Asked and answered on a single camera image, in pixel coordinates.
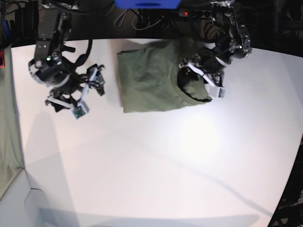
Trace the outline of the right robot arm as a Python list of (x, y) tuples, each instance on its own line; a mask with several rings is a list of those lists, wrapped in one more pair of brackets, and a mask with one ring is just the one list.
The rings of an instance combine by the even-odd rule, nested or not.
[(104, 78), (101, 71), (104, 65), (94, 64), (86, 72), (79, 74), (76, 69), (82, 66), (92, 50), (93, 40), (88, 39), (86, 52), (75, 62), (63, 56), (63, 52), (75, 52), (74, 47), (65, 45), (71, 32), (73, 14), (91, 15), (91, 11), (79, 9), (76, 0), (44, 0), (46, 12), (38, 23), (38, 38), (35, 54), (28, 64), (30, 76), (39, 84), (51, 87), (45, 100), (56, 112), (70, 110), (76, 119), (89, 113), (85, 102), (90, 89), (103, 96)]

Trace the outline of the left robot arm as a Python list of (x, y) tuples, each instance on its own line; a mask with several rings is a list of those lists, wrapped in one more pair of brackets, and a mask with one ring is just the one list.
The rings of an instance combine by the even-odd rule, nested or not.
[(210, 4), (215, 36), (207, 39), (196, 34), (179, 39), (187, 51), (177, 77), (177, 85), (184, 92), (191, 85), (222, 90), (225, 68), (233, 59), (243, 59), (252, 51), (241, 4), (235, 0), (213, 0)]

